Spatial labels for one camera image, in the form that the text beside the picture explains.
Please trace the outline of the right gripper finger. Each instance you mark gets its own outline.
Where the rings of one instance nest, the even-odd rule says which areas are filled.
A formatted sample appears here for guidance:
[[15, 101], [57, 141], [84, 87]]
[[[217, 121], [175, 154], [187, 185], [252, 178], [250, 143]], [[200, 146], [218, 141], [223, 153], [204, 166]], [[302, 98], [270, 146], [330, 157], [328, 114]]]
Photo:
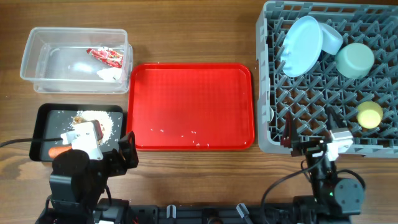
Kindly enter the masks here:
[[343, 120], [335, 113], [332, 107], [326, 107], [326, 127], [327, 130], [345, 128]]
[[282, 146], [288, 148], [295, 148], [299, 143], [299, 135], [291, 112], [287, 112], [286, 114], [285, 128], [280, 143]]

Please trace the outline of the white plastic spoon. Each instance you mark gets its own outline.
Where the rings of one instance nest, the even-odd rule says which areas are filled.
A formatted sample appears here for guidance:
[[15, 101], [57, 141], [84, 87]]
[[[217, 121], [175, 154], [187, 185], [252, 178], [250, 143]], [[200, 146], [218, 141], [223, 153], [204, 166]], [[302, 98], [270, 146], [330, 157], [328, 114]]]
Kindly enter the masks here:
[[269, 119], [268, 122], [271, 122], [274, 118], [274, 110], [272, 109], [271, 106], [269, 106]]

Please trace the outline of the rice and food scraps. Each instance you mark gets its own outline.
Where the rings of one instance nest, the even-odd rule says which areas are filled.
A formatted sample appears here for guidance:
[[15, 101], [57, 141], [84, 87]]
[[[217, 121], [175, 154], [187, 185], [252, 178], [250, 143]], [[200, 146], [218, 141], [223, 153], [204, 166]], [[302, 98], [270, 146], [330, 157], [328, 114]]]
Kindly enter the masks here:
[[121, 128], [123, 121], [123, 114], [121, 112], [112, 111], [95, 111], [95, 110], [80, 110], [72, 111], [70, 117], [67, 117], [66, 127], [63, 128], [61, 134], [74, 130], [73, 117], [81, 116], [85, 121], [98, 120], [103, 133], [102, 140], [98, 141], [99, 148], [102, 151], [110, 151], [116, 148], [119, 138], [121, 137]]

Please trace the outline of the yellow plastic cup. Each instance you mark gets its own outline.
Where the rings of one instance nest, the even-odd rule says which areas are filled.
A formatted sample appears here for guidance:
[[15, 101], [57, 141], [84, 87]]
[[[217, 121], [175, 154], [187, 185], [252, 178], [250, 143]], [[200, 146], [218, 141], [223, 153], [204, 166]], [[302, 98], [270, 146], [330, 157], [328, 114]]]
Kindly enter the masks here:
[[356, 116], [358, 123], [366, 129], [373, 129], [379, 126], [383, 118], [381, 106], [373, 101], [365, 101], [357, 106]]

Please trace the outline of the brown food scrap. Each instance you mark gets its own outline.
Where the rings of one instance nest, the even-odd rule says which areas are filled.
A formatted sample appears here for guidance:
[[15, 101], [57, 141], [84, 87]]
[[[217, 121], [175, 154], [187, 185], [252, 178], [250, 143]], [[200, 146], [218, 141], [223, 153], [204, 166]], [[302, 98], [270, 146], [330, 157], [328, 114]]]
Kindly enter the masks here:
[[85, 122], [85, 119], [82, 118], [81, 116], [73, 117], [73, 121], [72, 121], [73, 125], [80, 124], [80, 123], [83, 123], [83, 122]]

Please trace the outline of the orange carrot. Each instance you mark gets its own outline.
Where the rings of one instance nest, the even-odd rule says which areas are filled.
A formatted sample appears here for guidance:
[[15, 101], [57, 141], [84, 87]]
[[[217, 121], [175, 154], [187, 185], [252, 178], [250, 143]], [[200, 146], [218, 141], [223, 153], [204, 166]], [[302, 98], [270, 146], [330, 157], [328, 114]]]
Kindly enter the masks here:
[[59, 154], [65, 152], [65, 151], [69, 151], [71, 149], [72, 149], [71, 145], [51, 147], [48, 151], [48, 155], [50, 158], [54, 159]]

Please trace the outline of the green saucer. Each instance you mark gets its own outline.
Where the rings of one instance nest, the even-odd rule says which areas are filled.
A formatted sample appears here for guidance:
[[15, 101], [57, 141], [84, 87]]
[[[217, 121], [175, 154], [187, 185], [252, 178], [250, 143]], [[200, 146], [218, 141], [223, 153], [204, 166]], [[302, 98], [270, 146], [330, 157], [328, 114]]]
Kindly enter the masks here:
[[335, 55], [336, 69], [346, 78], [358, 79], [368, 75], [375, 56], [364, 44], [352, 43]]

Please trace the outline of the white tissue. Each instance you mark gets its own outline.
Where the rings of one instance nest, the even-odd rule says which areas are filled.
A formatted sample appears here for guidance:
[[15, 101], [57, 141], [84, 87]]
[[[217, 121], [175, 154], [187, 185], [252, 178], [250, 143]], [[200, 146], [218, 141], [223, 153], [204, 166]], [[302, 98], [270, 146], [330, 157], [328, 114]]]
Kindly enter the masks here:
[[107, 82], [116, 82], [120, 79], [122, 74], [121, 68], [111, 67], [104, 68], [96, 72], [97, 76]]

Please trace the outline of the light blue plate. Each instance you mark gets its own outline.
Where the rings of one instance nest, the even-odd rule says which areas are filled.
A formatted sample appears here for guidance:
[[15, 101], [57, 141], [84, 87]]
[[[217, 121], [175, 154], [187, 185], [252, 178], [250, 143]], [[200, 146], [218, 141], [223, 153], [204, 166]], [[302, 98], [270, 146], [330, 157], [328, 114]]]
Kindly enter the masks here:
[[282, 46], [280, 61], [285, 62], [282, 71], [288, 77], [307, 73], [317, 62], [323, 44], [323, 32], [312, 16], [298, 19], [289, 29]]

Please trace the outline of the light blue bowl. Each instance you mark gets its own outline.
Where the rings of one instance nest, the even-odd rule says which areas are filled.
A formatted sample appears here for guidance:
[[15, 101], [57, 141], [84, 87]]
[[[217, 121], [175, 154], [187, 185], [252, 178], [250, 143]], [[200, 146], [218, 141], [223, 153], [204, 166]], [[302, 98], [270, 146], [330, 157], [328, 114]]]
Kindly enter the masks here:
[[320, 23], [323, 32], [322, 50], [330, 55], [336, 55], [343, 45], [342, 35], [325, 23]]

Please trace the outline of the red snack wrapper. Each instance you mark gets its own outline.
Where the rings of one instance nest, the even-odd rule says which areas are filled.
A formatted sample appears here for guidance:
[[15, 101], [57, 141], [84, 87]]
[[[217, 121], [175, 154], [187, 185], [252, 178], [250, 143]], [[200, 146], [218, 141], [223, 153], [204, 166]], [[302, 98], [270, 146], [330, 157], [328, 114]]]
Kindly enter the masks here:
[[86, 52], [110, 67], [122, 68], [124, 55], [112, 48], [100, 47], [98, 49], [87, 49]]

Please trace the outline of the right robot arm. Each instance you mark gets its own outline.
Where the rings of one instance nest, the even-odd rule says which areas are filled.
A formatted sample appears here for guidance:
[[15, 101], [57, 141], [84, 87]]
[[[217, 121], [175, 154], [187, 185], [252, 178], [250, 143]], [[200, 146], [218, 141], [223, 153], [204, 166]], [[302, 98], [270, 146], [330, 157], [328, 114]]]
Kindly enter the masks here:
[[332, 108], [326, 109], [325, 138], [304, 141], [299, 138], [293, 114], [286, 114], [281, 145], [291, 155], [305, 156], [313, 195], [293, 199], [290, 219], [295, 223], [351, 223], [361, 213], [366, 184], [352, 170], [336, 168], [335, 161], [353, 144], [353, 135]]

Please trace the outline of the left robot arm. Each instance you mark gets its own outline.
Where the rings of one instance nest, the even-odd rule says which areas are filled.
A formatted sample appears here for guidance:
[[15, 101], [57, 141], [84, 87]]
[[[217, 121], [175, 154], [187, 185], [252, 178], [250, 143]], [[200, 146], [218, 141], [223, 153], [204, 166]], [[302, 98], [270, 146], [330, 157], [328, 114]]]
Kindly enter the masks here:
[[137, 223], [127, 200], [112, 198], [107, 181], [136, 168], [139, 160], [131, 131], [118, 141], [119, 149], [102, 160], [82, 150], [68, 150], [52, 162], [50, 188], [37, 223]]

